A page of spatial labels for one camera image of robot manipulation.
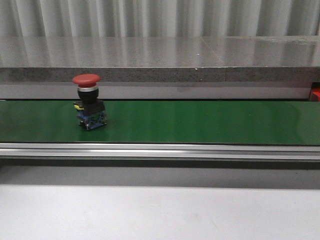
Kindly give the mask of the green conveyor belt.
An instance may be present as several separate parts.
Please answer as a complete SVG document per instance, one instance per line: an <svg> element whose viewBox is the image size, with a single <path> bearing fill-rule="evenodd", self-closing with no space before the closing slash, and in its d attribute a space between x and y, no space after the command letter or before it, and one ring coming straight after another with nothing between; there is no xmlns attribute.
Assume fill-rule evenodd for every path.
<svg viewBox="0 0 320 240"><path fill-rule="evenodd" d="M0 103L2 142L320 143L320 104L314 101L106 101L107 124L79 126L72 100Z"/></svg>

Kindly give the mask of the grey stone counter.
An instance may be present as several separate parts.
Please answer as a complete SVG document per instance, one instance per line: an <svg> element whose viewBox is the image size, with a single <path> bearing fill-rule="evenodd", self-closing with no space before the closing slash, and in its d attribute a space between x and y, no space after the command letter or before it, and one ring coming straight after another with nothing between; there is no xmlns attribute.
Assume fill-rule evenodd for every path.
<svg viewBox="0 0 320 240"><path fill-rule="evenodd" d="M320 85L317 36L0 39L0 97L76 99L97 74L101 99L306 100Z"/></svg>

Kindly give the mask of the red object right edge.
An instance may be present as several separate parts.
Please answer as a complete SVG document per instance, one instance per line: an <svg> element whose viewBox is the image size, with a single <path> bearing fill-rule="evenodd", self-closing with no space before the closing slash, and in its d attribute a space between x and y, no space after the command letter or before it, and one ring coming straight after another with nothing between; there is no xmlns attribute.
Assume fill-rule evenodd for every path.
<svg viewBox="0 0 320 240"><path fill-rule="evenodd" d="M320 88L319 87L311 89L309 100L313 101L313 102L320 102Z"/></svg>

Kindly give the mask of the white pleated curtain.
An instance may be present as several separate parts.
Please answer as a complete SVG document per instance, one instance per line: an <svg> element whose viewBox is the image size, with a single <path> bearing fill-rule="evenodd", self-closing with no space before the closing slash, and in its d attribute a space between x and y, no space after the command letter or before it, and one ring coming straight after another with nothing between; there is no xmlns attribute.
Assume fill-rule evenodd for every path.
<svg viewBox="0 0 320 240"><path fill-rule="evenodd" d="M3 0L3 37L317 36L317 0Z"/></svg>

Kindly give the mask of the aluminium conveyor frame rail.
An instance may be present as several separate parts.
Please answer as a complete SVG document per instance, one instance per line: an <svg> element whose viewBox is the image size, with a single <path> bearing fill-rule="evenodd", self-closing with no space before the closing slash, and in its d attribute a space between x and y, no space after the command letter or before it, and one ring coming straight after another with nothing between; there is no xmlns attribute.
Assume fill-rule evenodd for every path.
<svg viewBox="0 0 320 240"><path fill-rule="evenodd" d="M319 146L142 143L1 143L1 159L315 163Z"/></svg>

